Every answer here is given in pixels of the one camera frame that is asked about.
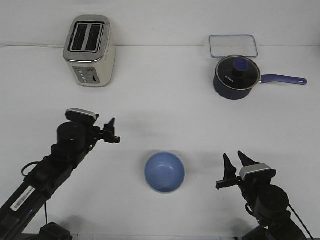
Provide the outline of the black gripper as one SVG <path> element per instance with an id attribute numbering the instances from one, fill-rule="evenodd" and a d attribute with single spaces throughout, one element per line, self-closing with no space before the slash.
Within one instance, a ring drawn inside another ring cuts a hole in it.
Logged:
<path id="1" fill-rule="evenodd" d="M 237 154 L 243 167 L 249 167 L 249 166 L 258 164 L 258 162 L 252 160 L 240 150 L 237 152 Z M 249 182 L 244 181 L 240 176 L 236 176 L 236 168 L 232 165 L 226 153 L 223 154 L 223 163 L 224 163 L 224 177 L 222 180 L 218 180 L 216 182 L 216 189 L 220 190 L 223 188 L 238 186 L 245 200 L 252 198 L 253 197 L 252 185 Z"/>
<path id="2" fill-rule="evenodd" d="M 112 118 L 108 123 L 106 123 L 103 129 L 95 126 L 94 138 L 98 141 L 104 140 L 110 144 L 119 144 L 121 142 L 121 138 L 119 136 L 115 136 L 115 118 Z"/>

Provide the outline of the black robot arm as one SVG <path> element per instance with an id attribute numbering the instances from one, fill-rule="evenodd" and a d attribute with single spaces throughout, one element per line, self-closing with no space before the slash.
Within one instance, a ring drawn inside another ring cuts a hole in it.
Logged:
<path id="1" fill-rule="evenodd" d="M 103 128 L 99 128 L 68 121 L 57 128 L 57 143 L 52 145 L 51 154 L 36 164 L 0 209 L 2 240 L 13 240 L 24 231 L 99 140 L 120 143 L 120 137 L 115 136 L 114 123 L 112 118 Z"/>
<path id="2" fill-rule="evenodd" d="M 271 184 L 277 171 L 265 163 L 250 159 L 241 151 L 237 152 L 243 165 L 239 175 L 229 157 L 223 155 L 224 176 L 216 182 L 216 189 L 238 186 L 246 201 L 245 209 L 253 216 L 258 226 L 242 237 L 243 240 L 306 240 L 307 237 L 291 219 L 295 214 L 312 240 L 313 236 L 290 205 L 287 193 Z"/>

